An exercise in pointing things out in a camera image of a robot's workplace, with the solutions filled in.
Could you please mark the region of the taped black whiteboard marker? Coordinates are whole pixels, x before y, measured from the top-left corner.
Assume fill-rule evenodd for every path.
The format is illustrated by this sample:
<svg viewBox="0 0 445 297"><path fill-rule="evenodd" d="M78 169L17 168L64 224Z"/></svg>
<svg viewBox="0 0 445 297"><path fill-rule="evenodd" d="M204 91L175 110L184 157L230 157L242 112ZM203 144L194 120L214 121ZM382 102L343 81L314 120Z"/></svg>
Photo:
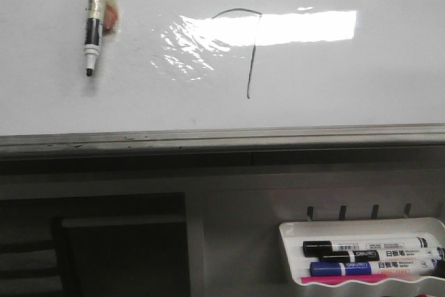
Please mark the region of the taped black whiteboard marker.
<svg viewBox="0 0 445 297"><path fill-rule="evenodd" d="M101 54L103 34L115 31L118 20L118 0L88 0L83 48L87 77L95 73L95 66Z"/></svg>

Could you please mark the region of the white whiteboard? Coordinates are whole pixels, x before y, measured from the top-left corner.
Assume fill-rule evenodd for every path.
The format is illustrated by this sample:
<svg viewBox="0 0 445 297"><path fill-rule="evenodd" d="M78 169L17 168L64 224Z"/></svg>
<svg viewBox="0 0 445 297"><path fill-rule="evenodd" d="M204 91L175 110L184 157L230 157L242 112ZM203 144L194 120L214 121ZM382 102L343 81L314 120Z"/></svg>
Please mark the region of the white whiteboard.
<svg viewBox="0 0 445 297"><path fill-rule="evenodd" d="M1 0L1 133L444 121L444 0Z"/></svg>

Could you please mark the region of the grey aluminium whiteboard ledge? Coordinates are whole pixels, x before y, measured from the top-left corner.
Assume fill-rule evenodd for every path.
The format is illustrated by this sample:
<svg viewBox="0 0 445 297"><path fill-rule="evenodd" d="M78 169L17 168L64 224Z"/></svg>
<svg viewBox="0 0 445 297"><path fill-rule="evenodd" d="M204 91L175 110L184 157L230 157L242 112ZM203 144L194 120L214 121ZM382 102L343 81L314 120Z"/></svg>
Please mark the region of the grey aluminium whiteboard ledge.
<svg viewBox="0 0 445 297"><path fill-rule="evenodd" d="M442 144L442 123L34 134L2 136L1 160Z"/></svg>

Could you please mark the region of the white plastic marker tray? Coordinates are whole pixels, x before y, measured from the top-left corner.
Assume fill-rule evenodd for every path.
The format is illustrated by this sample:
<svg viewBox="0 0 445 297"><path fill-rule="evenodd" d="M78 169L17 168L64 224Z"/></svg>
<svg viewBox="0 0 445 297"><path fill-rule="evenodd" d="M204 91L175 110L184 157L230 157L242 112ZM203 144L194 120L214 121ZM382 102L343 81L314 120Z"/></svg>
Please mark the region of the white plastic marker tray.
<svg viewBox="0 0 445 297"><path fill-rule="evenodd" d="M422 276L409 280L387 278L370 283L349 280L336 285L321 282L303 283L310 276L309 266L317 257L306 257L305 241L394 241L423 238L431 248L444 246L444 224L437 218L387 220L346 220L328 222L291 222L279 226L284 270L294 296L416 296L444 295L444 279Z"/></svg>

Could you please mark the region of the upper black capped marker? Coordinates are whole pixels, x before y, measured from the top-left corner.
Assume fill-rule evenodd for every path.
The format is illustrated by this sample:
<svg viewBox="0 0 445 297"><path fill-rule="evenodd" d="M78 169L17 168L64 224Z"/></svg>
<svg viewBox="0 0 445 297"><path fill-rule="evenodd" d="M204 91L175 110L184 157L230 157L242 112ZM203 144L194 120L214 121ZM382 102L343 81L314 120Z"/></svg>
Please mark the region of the upper black capped marker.
<svg viewBox="0 0 445 297"><path fill-rule="evenodd" d="M304 241L303 253L314 257L327 252L343 252L352 250L393 250L401 248L427 248L428 240L424 237L401 237L395 239L362 239L336 241Z"/></svg>

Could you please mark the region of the black capped marker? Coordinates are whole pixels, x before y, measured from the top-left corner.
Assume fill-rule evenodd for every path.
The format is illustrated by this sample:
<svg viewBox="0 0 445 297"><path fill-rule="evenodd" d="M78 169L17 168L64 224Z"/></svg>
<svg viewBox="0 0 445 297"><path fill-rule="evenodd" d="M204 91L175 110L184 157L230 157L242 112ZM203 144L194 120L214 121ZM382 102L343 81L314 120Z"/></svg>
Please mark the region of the black capped marker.
<svg viewBox="0 0 445 297"><path fill-rule="evenodd" d="M393 250L401 248L427 248L428 240L424 237L401 237L395 239L362 239L336 241L304 241L303 253L314 257L327 252L343 252L352 250Z"/></svg>
<svg viewBox="0 0 445 297"><path fill-rule="evenodd" d="M321 255L318 260L327 263L386 262L403 260L444 260L444 248L416 248L395 250L348 250Z"/></svg>

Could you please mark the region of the blue capped marker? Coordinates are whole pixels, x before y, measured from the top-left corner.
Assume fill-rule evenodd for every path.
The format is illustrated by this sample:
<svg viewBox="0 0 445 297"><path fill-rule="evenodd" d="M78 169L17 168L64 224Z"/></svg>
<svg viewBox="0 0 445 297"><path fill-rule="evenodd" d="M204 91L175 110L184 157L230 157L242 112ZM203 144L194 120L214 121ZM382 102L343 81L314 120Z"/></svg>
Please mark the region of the blue capped marker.
<svg viewBox="0 0 445 297"><path fill-rule="evenodd" d="M314 277L377 274L429 275L437 265L436 259L354 263L312 262L309 271Z"/></svg>

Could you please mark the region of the dark cabinet panel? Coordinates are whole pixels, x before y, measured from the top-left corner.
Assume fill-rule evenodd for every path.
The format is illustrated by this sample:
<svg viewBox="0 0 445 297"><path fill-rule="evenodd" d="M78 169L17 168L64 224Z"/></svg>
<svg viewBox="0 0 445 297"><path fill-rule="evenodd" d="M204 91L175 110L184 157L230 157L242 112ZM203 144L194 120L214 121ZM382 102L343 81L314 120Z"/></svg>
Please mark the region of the dark cabinet panel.
<svg viewBox="0 0 445 297"><path fill-rule="evenodd" d="M190 296L186 221L178 215L55 218L65 296Z"/></svg>

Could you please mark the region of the middle black capped marker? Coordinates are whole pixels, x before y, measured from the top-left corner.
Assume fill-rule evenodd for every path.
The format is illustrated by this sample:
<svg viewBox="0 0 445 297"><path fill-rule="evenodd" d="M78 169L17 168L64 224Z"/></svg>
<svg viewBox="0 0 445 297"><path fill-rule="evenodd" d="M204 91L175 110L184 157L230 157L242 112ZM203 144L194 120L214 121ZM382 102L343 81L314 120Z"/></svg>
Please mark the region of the middle black capped marker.
<svg viewBox="0 0 445 297"><path fill-rule="evenodd" d="M321 255L318 260L327 263L386 262L403 260L444 260L444 248L416 248L395 250L348 250Z"/></svg>

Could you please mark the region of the dark object at tray end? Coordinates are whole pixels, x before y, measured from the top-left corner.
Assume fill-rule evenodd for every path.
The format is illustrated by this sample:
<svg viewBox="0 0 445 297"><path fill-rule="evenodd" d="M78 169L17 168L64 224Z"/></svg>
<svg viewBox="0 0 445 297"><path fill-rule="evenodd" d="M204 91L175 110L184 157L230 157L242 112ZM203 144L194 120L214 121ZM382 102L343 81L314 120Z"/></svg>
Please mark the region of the dark object at tray end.
<svg viewBox="0 0 445 297"><path fill-rule="evenodd" d="M432 272L432 276L437 278L445 278L445 261L438 260L437 265Z"/></svg>

